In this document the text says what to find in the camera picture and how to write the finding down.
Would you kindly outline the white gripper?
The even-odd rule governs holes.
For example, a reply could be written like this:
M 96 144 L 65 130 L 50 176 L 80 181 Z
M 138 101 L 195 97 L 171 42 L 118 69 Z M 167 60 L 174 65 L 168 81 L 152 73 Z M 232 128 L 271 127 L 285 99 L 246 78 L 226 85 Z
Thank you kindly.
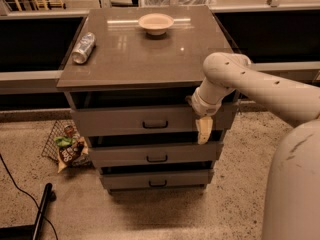
M 211 136 L 213 127 L 213 119 L 211 116 L 215 115 L 221 107 L 221 103 L 210 104 L 203 100 L 200 96 L 200 88 L 197 88 L 192 95 L 188 95 L 185 100 L 192 107 L 193 111 L 200 119 L 196 120 L 196 128 L 198 131 L 199 145 L 206 144 Z

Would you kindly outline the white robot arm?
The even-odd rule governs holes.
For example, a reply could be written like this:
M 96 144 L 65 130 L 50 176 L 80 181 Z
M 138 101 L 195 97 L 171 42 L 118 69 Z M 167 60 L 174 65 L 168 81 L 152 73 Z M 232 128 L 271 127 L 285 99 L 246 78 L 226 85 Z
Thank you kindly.
M 262 240 L 320 240 L 320 88 L 255 71 L 242 54 L 212 53 L 203 73 L 188 97 L 199 144 L 208 141 L 212 116 L 234 90 L 292 126 L 271 162 Z

